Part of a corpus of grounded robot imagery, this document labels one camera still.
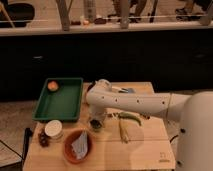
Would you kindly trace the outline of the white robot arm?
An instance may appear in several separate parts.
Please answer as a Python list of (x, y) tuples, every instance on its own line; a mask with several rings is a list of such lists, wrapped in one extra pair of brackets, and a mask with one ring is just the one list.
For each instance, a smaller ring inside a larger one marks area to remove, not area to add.
[(179, 123), (175, 171), (213, 171), (213, 91), (175, 93), (118, 93), (105, 79), (86, 94), (93, 116), (105, 108), (166, 118)]

